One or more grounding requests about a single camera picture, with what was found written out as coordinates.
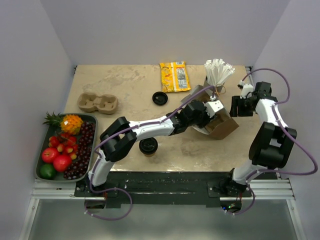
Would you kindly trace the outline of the brown paper bag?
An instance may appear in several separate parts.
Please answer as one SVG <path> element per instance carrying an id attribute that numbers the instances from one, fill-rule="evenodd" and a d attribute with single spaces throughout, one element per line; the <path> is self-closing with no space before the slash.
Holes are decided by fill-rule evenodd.
<path id="1" fill-rule="evenodd" d="M 192 100 L 196 99 L 196 100 L 199 100 L 199 101 L 201 101 L 201 102 L 203 102 L 205 104 L 207 101 L 210 100 L 211 96 L 216 96 L 220 100 L 220 97 L 218 95 L 216 95 L 216 94 L 208 95 L 205 92 L 205 90 L 208 89 L 208 88 L 210 88 L 210 87 L 204 88 L 203 85 L 197 85 L 194 88 L 194 90 L 192 90 L 190 92 L 190 94 L 187 95 L 186 97 L 184 97 L 180 102 L 184 104 L 189 99 L 192 99 Z M 223 140 L 227 136 L 229 136 L 231 133 L 233 133 L 239 127 L 238 123 L 230 116 L 230 114 L 227 111 L 227 109 L 225 108 L 225 106 L 224 106 L 224 109 L 220 110 L 219 112 L 217 112 L 216 115 L 221 115 L 223 117 L 224 122 L 222 124 L 220 124 L 217 128 L 215 128 L 213 132 L 208 132 L 205 129 L 205 127 L 199 128 L 196 125 L 192 126 L 193 129 L 195 129 L 199 133 L 202 133 L 204 135 L 210 136 L 215 140 Z"/>

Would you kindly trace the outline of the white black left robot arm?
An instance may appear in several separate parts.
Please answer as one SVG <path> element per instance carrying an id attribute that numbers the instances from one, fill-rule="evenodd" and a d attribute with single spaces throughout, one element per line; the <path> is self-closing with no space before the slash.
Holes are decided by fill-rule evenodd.
<path id="1" fill-rule="evenodd" d="M 92 196 L 99 196 L 114 163 L 124 159 L 136 142 L 178 135 L 191 126 L 203 128 L 215 115 L 209 102 L 194 99 L 157 119 L 129 121 L 119 117 L 101 134 L 100 143 L 94 148 L 98 159 L 88 174 L 86 191 Z"/>

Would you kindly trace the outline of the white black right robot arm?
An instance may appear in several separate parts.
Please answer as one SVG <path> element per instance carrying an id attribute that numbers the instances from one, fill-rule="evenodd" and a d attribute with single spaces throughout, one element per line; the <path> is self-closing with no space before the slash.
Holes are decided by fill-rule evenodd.
<path id="1" fill-rule="evenodd" d="M 232 117 L 252 117 L 257 114 L 261 121 L 248 153 L 248 161 L 232 170 L 232 179 L 223 183 L 223 192 L 230 197 L 265 170 L 282 169 L 288 162 L 294 142 L 285 135 L 280 126 L 296 139 L 297 131 L 289 128 L 282 120 L 272 96 L 271 84 L 258 82 L 255 86 L 241 82 L 238 84 L 241 94 L 231 99 L 230 115 Z"/>

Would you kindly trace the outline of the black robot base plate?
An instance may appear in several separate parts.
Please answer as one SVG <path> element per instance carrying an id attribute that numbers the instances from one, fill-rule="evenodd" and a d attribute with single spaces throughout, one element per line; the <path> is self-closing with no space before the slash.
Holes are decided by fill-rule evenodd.
<path id="1" fill-rule="evenodd" d="M 219 208 L 223 197 L 250 197 L 244 186 L 232 183 L 228 172 L 112 171 L 106 182 L 90 188 L 89 180 L 76 183 L 76 197 L 106 200 L 107 208 L 137 205 L 203 205 Z"/>

